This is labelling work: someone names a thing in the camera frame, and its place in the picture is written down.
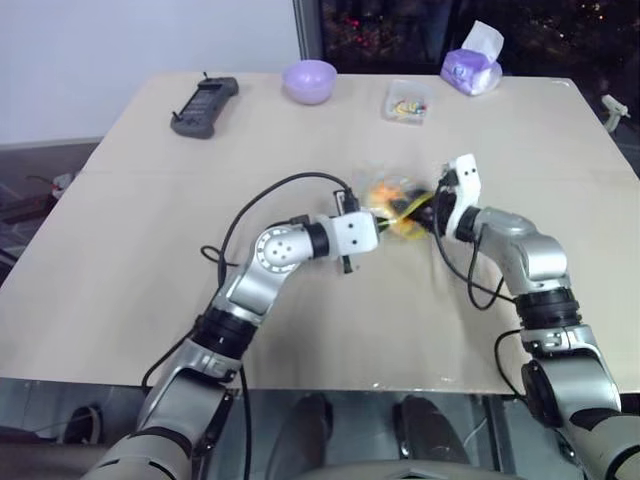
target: leg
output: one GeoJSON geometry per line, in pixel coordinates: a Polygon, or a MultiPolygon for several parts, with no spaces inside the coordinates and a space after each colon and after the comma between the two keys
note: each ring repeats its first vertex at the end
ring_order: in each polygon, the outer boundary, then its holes
{"type": "Polygon", "coordinates": [[[395,406],[394,424],[401,457],[469,463],[469,457],[453,427],[426,398],[407,396],[395,406]]]}
{"type": "Polygon", "coordinates": [[[288,480],[324,465],[331,436],[331,405],[324,395],[301,399],[280,429],[267,466],[267,480],[288,480]]]}

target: black shoe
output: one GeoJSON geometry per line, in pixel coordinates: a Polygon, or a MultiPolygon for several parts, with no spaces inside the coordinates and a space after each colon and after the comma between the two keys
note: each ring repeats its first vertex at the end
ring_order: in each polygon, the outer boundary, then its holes
{"type": "Polygon", "coordinates": [[[265,478],[282,480],[322,468],[333,430],[333,411],[324,395],[301,398],[289,411],[276,439],[265,478]]]}
{"type": "Polygon", "coordinates": [[[400,458],[469,463],[453,427],[426,398],[407,396],[394,407],[393,423],[400,458]]]}
{"type": "Polygon", "coordinates": [[[62,443],[95,445],[102,442],[102,413],[97,406],[76,408],[62,435],[62,443]]]}

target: floor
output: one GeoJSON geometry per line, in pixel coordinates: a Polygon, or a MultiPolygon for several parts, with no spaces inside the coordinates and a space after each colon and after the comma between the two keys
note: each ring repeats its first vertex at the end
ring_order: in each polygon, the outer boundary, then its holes
{"type": "MultiPolygon", "coordinates": [[[[284,418],[308,392],[257,390],[251,392],[254,455],[253,479],[264,478],[271,448],[284,418]]],[[[339,465],[360,460],[398,458],[391,409],[403,392],[325,392],[334,409],[334,431],[327,463],[339,465]]],[[[489,432],[484,410],[475,396],[446,393],[412,393],[434,402],[453,425],[475,466],[492,468],[489,432]]],[[[135,425],[143,395],[137,387],[66,384],[0,379],[0,425],[37,431],[56,438],[79,406],[99,405],[103,412],[105,442],[113,444],[135,425]]],[[[236,480],[244,461],[242,399],[236,400],[206,472],[208,480],[236,480]]],[[[516,473],[529,480],[563,478],[582,480],[582,474],[559,453],[553,433],[537,424],[519,403],[505,403],[516,473]]]]}

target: beige table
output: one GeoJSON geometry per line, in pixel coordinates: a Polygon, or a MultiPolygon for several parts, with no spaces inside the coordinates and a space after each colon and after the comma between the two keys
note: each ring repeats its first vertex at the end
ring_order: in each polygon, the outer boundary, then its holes
{"type": "MultiPolygon", "coordinates": [[[[278,76],[238,75],[207,141],[175,135],[169,112],[197,74],[153,78],[94,152],[0,290],[0,376],[136,384],[216,285],[198,248],[218,245],[255,193],[302,170],[362,189],[383,173],[433,185],[440,165],[478,161],[482,205],[525,215],[565,247],[574,291],[623,391],[640,390],[640,187],[572,82],[505,78],[467,98],[437,77],[422,127],[380,118],[391,77],[340,76],[333,98],[303,107],[278,76]]],[[[242,260],[269,223],[332,213],[332,185],[292,184],[260,203],[232,241],[242,260]]],[[[449,244],[465,268],[470,250],[449,244]]],[[[512,306],[469,304],[430,240],[385,235],[340,275],[307,264],[284,288],[246,358],[255,387],[504,392],[492,344],[512,306]]],[[[479,278],[495,281],[489,262],[479,278]]],[[[526,359],[505,342],[512,376],[526,359]]]]}

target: wall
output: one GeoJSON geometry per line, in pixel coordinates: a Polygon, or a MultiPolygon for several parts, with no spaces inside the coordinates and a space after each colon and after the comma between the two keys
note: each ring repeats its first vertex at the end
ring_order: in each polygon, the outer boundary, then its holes
{"type": "Polygon", "coordinates": [[[291,0],[0,0],[0,146],[103,136],[157,72],[298,58],[291,0]]]}

